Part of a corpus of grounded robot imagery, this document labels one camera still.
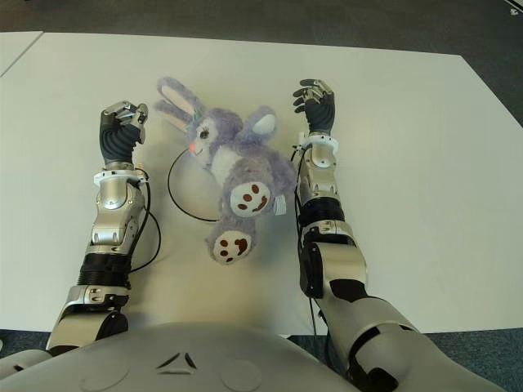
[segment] bunny ear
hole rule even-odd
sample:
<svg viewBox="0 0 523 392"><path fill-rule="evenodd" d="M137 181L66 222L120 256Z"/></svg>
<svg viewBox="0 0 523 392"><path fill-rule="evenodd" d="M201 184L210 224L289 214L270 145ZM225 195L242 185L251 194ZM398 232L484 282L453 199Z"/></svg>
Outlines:
<svg viewBox="0 0 523 392"><path fill-rule="evenodd" d="M262 106L245 120L244 129L236 136L248 143L265 143L276 132L275 111Z"/></svg>
<svg viewBox="0 0 523 392"><path fill-rule="evenodd" d="M171 105L165 100L156 102L154 108L158 110L172 125L183 132L186 131L187 124L193 120L188 113L182 111L175 105Z"/></svg>
<svg viewBox="0 0 523 392"><path fill-rule="evenodd" d="M200 100L176 79L159 79L158 92L164 100L157 103L155 108L180 129L205 113L205 106Z"/></svg>

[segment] stuffed bunny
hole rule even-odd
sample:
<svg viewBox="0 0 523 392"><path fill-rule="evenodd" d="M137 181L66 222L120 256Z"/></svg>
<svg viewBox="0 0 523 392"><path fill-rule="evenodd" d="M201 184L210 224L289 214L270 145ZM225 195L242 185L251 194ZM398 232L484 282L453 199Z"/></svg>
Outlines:
<svg viewBox="0 0 523 392"><path fill-rule="evenodd" d="M276 131L275 112L262 106L243 123L229 110L206 109L173 78L160 79L158 91L163 100L155 108L186 132L188 150L221 186L221 219L206 242L214 260L232 264L255 245L254 218L281 208L296 184L291 163L265 145Z"/></svg>

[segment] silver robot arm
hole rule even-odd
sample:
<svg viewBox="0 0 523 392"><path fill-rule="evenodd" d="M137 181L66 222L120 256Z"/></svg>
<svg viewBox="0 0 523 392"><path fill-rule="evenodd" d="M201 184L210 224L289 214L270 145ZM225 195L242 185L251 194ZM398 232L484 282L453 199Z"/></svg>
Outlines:
<svg viewBox="0 0 523 392"><path fill-rule="evenodd" d="M100 147L105 161L94 182L97 216L87 245L78 284L72 286L47 343L62 354L127 330L121 308L127 303L131 258L144 211L141 185L145 173L135 169L132 151L145 141L145 104L123 101L101 113Z"/></svg>
<svg viewBox="0 0 523 392"><path fill-rule="evenodd" d="M305 111L310 132L298 145L300 285L321 308L346 378L362 391L501 391L450 360L394 306L365 291L366 263L334 177L334 94L320 80L301 85L295 111Z"/></svg>

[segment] black cable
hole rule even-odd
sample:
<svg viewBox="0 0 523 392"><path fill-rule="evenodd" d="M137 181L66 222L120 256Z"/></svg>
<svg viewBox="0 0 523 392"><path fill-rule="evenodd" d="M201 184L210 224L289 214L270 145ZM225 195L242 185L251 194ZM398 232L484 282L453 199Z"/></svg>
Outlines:
<svg viewBox="0 0 523 392"><path fill-rule="evenodd" d="M145 171L144 169L141 169L139 167L137 167L136 170L139 170L139 171L143 172L145 174L145 179L146 180L149 179L149 173L147 173L147 171ZM141 270L142 268L144 268L147 265L149 265L150 263L152 263L154 261L154 259L156 259L156 256L159 254L160 248L161 248L161 245L162 245L162 230L160 230L160 225L158 223L158 220L156 219L156 216L154 216L153 213L150 211L151 197L150 197L150 185L149 185L149 182L145 183L145 187L147 189L147 206L145 207L145 216L144 216L144 220L141 222L140 229L138 230L138 233L136 234L136 237L134 238L134 241L132 242L131 248L129 249L129 257L132 260L132 255L134 254L134 251L136 249L136 245L138 244L138 241L140 240L141 234L144 231L145 224L147 223L147 219L149 218L149 215L153 218L154 223L156 224L156 228L158 229L158 247L156 248L156 253L154 254L154 256L149 261L147 261L145 264L141 265L140 267L137 267L135 269L131 269L129 271L129 274L133 273L135 271Z"/></svg>
<svg viewBox="0 0 523 392"><path fill-rule="evenodd" d="M160 229L160 225L158 223L158 220L156 219L156 216L154 216L154 214L152 212L149 212L149 215L151 218L153 218L153 221L156 224L156 229L158 230L158 246L156 247L156 252L154 253L154 256L149 261L147 261L145 264L131 269L131 271L129 271L129 274L132 274L133 272L137 272L137 271L141 270L142 268L145 268L147 265L152 263L156 259L158 254L160 253L160 248L162 247L162 230Z"/></svg>
<svg viewBox="0 0 523 392"><path fill-rule="evenodd" d="M131 249L129 249L128 254L129 254L129 257L131 257L131 258L134 253L134 250L136 248L136 245L138 244L138 240L141 237L141 233L144 231L145 224L147 223L147 219L149 218L149 215L150 215L150 185L148 182L145 183L145 187L147 188L147 207L145 208L144 221L141 222L141 226L140 226L140 229L138 230L138 234L136 235L136 237L134 238L134 241L132 242Z"/></svg>
<svg viewBox="0 0 523 392"><path fill-rule="evenodd" d="M171 200L172 200L172 202L174 203L174 205L177 206L178 209L179 209L180 211L182 211L184 214L190 216L191 218L195 218L195 219L197 219L197 220L199 220L199 221L203 221L203 222L218 222L218 219L202 218L202 217L200 217L200 216L196 216L196 215L194 215L194 214L191 214L190 212L184 210L184 209L180 206L180 204L178 204L177 201L174 199L174 196L172 196L172 191L171 191L171 172L172 172L172 169L174 168L174 165L177 164L178 159L180 159L181 156L182 156L186 151L188 151L188 149L184 149L184 150L180 153L180 155L178 155L178 156L176 157L176 159L174 160L174 162L173 162L172 165L171 165L171 168L169 169L169 174L167 175L167 189L168 189L168 192L169 192L169 196L171 196Z"/></svg>
<svg viewBox="0 0 523 392"><path fill-rule="evenodd" d="M294 160L294 156L298 152L297 149L294 150L293 155L291 156L291 162ZM306 149L302 150L302 156L300 158L300 163L298 164L297 169L297 180L296 180L296 187L294 188L294 215L296 217L296 231L297 231L297 254L302 254L302 227L299 224L299 216L301 215L301 204L300 204L300 198L297 194L297 184L300 178L300 171L302 170L302 163L303 163L303 157L305 155ZM311 310L311 320L312 320L312 330L314 331L314 352L315 356L318 357L318 332L316 330L316 320L314 317L314 310L312 308L312 298L309 297L309 309Z"/></svg>

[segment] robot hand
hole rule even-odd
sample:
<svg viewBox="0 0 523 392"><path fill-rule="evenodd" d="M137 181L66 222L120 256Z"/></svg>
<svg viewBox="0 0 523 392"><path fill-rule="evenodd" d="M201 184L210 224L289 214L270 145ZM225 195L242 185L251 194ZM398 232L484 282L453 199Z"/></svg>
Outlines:
<svg viewBox="0 0 523 392"><path fill-rule="evenodd" d="M136 107L125 100L101 112L100 149L105 164L132 163L136 142L143 144L145 141L144 123L147 116L145 104Z"/></svg>
<svg viewBox="0 0 523 392"><path fill-rule="evenodd" d="M319 79L304 79L304 86L294 92L297 100L295 113L305 112L311 132L322 132L330 135L334 124L334 93L327 83Z"/></svg>

